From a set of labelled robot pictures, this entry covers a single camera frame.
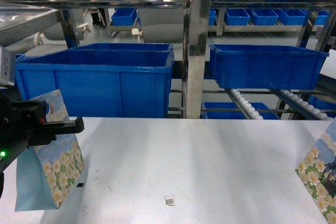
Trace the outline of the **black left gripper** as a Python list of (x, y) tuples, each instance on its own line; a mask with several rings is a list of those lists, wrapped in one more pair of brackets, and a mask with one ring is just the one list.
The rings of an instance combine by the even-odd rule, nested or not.
[(81, 133), (82, 117), (47, 122), (45, 101), (10, 100), (1, 96), (1, 174), (27, 148), (50, 144), (56, 135)]

